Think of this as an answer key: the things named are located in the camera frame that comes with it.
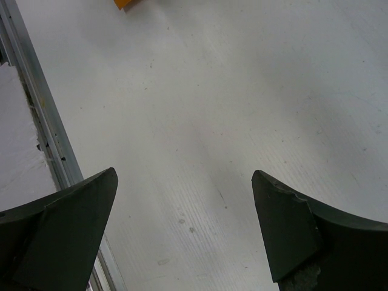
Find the orange Kettle chips bag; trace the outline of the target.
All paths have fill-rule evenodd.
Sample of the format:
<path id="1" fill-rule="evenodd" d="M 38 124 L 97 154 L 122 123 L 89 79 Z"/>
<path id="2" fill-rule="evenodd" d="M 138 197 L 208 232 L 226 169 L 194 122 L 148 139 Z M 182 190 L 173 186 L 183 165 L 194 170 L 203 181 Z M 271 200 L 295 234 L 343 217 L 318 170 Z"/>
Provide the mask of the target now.
<path id="1" fill-rule="evenodd" d="M 119 10 L 130 10 L 139 3 L 139 0 L 114 0 L 115 5 Z"/>

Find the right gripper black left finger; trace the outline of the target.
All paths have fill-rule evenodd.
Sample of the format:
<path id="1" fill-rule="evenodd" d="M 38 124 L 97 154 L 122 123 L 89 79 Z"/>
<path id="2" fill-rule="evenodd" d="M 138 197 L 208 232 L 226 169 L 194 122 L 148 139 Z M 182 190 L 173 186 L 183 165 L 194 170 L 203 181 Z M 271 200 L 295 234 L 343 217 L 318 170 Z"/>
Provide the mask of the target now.
<path id="1" fill-rule="evenodd" d="M 86 290 L 118 188 L 113 167 L 1 212 L 1 290 Z"/>

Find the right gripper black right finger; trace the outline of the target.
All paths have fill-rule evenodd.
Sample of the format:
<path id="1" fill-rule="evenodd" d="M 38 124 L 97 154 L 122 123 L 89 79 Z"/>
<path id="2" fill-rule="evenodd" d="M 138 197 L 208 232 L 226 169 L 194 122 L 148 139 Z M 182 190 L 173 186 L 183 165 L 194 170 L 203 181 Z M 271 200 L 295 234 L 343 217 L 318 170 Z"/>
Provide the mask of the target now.
<path id="1" fill-rule="evenodd" d="M 280 290 L 387 290 L 387 224 L 315 200 L 262 170 L 256 212 Z"/>

